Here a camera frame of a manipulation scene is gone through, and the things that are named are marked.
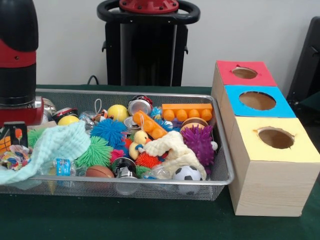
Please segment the green tablecloth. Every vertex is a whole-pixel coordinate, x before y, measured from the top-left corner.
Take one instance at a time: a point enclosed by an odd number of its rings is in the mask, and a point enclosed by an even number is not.
[[[44,86],[79,90],[210,94],[209,87]],[[301,217],[235,216],[228,188],[215,202],[0,194],[1,239],[320,238],[320,185]]]

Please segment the shape sorter box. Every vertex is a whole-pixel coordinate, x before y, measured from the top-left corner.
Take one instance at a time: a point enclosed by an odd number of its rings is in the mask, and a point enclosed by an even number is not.
[[[226,85],[220,113],[227,141],[230,141],[235,116],[295,118],[281,91],[276,86]]]
[[[215,97],[218,105],[225,91],[224,85],[277,86],[268,68],[261,61],[217,61],[211,95]]]
[[[236,215],[302,214],[320,171],[320,155],[297,118],[236,116],[229,144]]]

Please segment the wire mesh basket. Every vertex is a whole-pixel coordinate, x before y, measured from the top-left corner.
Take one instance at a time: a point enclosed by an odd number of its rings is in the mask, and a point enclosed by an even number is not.
[[[35,175],[14,185],[0,186],[0,193],[27,195],[55,195],[79,197],[121,197],[147,199],[183,199],[214,201],[224,186],[234,179],[229,147],[215,99],[208,95],[161,94],[140,92],[109,92],[62,89],[37,89],[37,95],[50,99],[57,109],[77,107],[79,113],[94,111],[95,100],[101,99],[102,107],[127,105],[136,95],[146,95],[154,106],[162,104],[212,104],[214,141],[218,143],[211,175],[206,181],[121,179],[84,176]]]

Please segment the yellow ball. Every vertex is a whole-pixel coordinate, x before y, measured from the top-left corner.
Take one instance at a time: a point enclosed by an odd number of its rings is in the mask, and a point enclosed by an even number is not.
[[[77,118],[76,116],[73,116],[73,115],[64,116],[58,122],[58,126],[67,126],[77,122],[79,122],[79,118]]]
[[[127,108],[119,104],[111,106],[107,112],[108,118],[113,117],[113,120],[118,120],[119,122],[124,122],[124,120],[129,117]]]

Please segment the orange toy block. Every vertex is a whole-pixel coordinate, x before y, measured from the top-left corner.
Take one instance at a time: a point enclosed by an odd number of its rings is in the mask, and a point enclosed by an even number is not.
[[[162,104],[162,117],[167,121],[177,118],[183,122],[189,118],[212,119],[212,105],[210,103],[192,104]]]
[[[143,125],[143,131],[149,134],[154,140],[162,138],[168,132],[143,111],[138,111],[133,115],[133,121],[139,126]]]

